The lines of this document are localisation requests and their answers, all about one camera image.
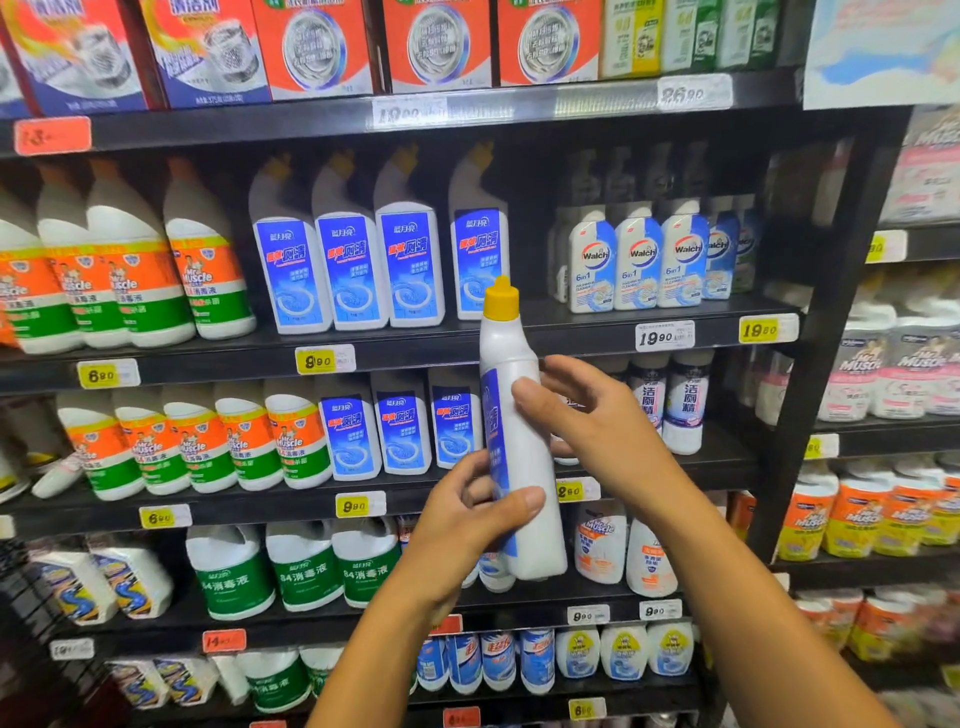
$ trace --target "red price tag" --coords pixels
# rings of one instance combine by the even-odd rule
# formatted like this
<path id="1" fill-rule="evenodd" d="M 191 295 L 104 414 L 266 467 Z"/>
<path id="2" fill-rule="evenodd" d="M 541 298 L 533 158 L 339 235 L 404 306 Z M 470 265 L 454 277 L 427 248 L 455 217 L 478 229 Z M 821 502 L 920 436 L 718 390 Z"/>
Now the red price tag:
<path id="1" fill-rule="evenodd" d="M 20 119 L 13 123 L 13 148 L 22 157 L 89 152 L 93 148 L 90 117 Z"/>
<path id="2" fill-rule="evenodd" d="M 208 629 L 204 632 L 204 653 L 242 652 L 245 649 L 246 629 Z"/>

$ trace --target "orange price tag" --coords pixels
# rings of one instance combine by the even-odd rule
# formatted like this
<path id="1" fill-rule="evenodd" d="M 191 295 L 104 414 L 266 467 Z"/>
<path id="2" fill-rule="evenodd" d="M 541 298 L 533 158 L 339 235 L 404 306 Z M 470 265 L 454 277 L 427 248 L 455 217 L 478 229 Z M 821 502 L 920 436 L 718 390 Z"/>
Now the orange price tag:
<path id="1" fill-rule="evenodd" d="M 444 708 L 444 728 L 480 728 L 480 708 Z"/>
<path id="2" fill-rule="evenodd" d="M 204 653 L 242 652 L 245 649 L 246 629 L 208 629 L 204 632 Z"/>

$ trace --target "blue label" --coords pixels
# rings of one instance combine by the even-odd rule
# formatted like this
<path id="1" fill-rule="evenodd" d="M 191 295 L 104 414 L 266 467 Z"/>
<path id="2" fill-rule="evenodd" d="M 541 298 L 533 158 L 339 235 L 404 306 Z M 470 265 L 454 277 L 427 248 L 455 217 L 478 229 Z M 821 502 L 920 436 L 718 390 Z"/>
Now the blue label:
<path id="1" fill-rule="evenodd" d="M 457 300 L 464 311 L 482 311 L 487 289 L 497 276 L 503 275 L 500 210 L 458 209 L 453 229 L 460 276 Z"/>
<path id="2" fill-rule="evenodd" d="M 383 454 L 390 468 L 411 470 L 423 467 L 417 397 L 410 392 L 377 392 Z"/>
<path id="3" fill-rule="evenodd" d="M 392 212 L 380 215 L 380 225 L 387 251 L 394 317 L 435 317 L 437 281 L 434 279 L 429 215 L 426 212 Z"/>
<path id="4" fill-rule="evenodd" d="M 322 292 L 317 286 L 320 272 L 314 271 L 310 259 L 304 223 L 271 220 L 255 226 L 277 321 L 282 326 L 322 324 Z"/>
<path id="5" fill-rule="evenodd" d="M 362 215 L 319 217 L 317 233 L 330 278 L 334 318 L 341 322 L 379 319 L 367 219 Z"/>
<path id="6" fill-rule="evenodd" d="M 454 466 L 473 452 L 473 411 L 469 387 L 430 388 L 433 427 L 437 436 L 437 462 Z"/>
<path id="7" fill-rule="evenodd" d="M 363 400 L 359 394 L 346 397 L 324 397 L 326 437 L 333 451 L 333 471 L 338 475 L 369 474 L 373 476 L 373 455 Z"/>

